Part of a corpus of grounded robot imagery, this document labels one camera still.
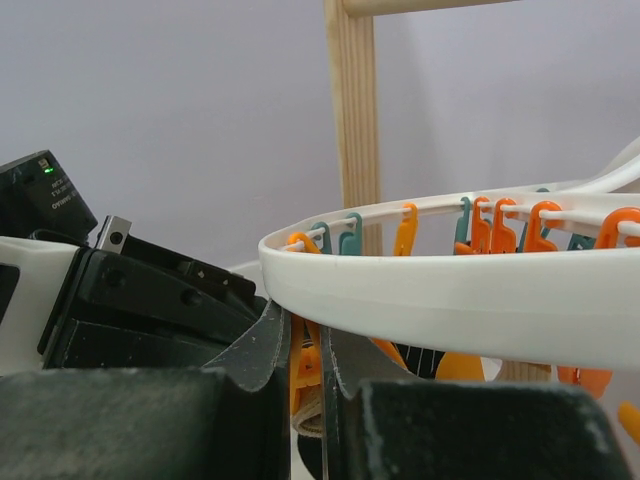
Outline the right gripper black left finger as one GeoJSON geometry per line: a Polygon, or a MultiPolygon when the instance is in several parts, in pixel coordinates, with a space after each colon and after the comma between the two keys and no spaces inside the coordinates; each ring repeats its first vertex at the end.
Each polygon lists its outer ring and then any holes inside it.
{"type": "Polygon", "coordinates": [[[215,359],[1,382],[5,479],[286,479],[291,317],[269,302],[215,359]]]}

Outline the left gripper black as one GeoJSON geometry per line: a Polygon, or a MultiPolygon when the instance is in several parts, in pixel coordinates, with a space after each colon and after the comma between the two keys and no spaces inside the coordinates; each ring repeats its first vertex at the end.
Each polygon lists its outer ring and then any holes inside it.
{"type": "Polygon", "coordinates": [[[136,238],[131,226],[107,216],[94,247],[38,230],[77,249],[37,344],[45,368],[201,365],[263,313],[254,281],[136,238]]]}

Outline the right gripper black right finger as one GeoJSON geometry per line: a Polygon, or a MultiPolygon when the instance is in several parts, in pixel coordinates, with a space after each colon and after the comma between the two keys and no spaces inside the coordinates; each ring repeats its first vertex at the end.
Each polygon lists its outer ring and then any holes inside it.
{"type": "Polygon", "coordinates": [[[412,375],[373,342],[320,331],[328,479],[628,479],[598,404],[562,384],[412,375]]]}

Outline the brown argyle sock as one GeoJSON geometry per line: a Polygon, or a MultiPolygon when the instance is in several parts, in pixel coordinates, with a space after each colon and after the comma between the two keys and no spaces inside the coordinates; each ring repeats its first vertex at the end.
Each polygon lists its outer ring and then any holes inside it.
{"type": "Polygon", "coordinates": [[[299,407],[291,417],[292,427],[300,436],[322,438],[322,398],[322,389],[319,386],[300,391],[299,407]]]}

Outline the white round clip hanger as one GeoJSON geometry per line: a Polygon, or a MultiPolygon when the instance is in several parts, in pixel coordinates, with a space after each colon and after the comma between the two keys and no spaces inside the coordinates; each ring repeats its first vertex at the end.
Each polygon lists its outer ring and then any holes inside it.
{"type": "Polygon", "coordinates": [[[268,294],[316,323],[484,357],[639,366],[639,146],[588,180],[451,193],[321,214],[259,244],[268,294]],[[457,255],[319,254],[325,232],[472,211],[457,255]]]}

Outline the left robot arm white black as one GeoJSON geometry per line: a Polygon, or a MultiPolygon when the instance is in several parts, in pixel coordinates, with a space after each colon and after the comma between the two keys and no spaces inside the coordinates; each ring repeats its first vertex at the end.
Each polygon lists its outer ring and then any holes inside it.
{"type": "Polygon", "coordinates": [[[200,366],[260,317],[253,281],[99,222],[55,156],[1,168],[1,372],[200,366]]]}

